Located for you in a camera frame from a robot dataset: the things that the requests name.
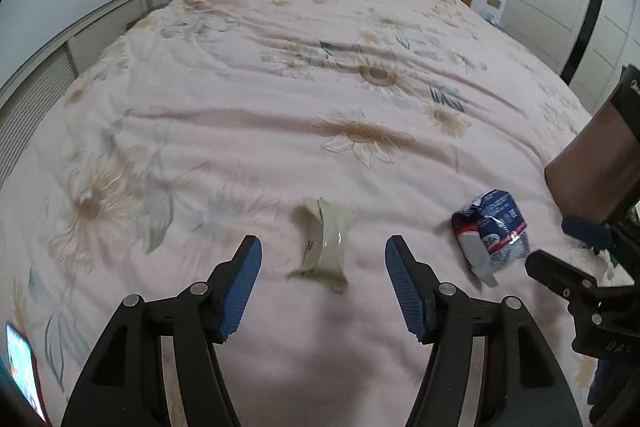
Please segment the bed sheet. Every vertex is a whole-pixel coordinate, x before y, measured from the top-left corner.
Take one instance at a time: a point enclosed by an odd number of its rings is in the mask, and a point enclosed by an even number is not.
[[[564,302],[522,261],[480,285],[450,215],[508,190],[532,249],[615,282],[606,258],[562,235],[543,176],[588,120],[557,75],[460,0],[172,0],[70,86],[2,187],[0,317],[33,346],[59,425],[124,296],[176,295],[252,233],[262,270],[218,349],[242,425],[404,425],[428,348],[386,273],[399,233],[440,280],[519,296],[586,418],[595,361],[571,350]],[[306,197],[355,212],[344,295],[288,277]],[[179,427],[175,368],[166,384]]]

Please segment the crumpled snack wrapper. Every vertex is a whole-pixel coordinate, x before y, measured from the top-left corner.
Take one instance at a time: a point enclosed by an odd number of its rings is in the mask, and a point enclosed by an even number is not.
[[[291,276],[316,280],[334,293],[343,293],[348,284],[343,270],[344,245],[355,214],[323,198],[304,198],[302,202],[314,219],[309,229],[309,243],[302,268],[291,273]]]
[[[527,223],[510,193],[491,190],[451,216],[471,271],[489,287],[494,273],[529,255]]]

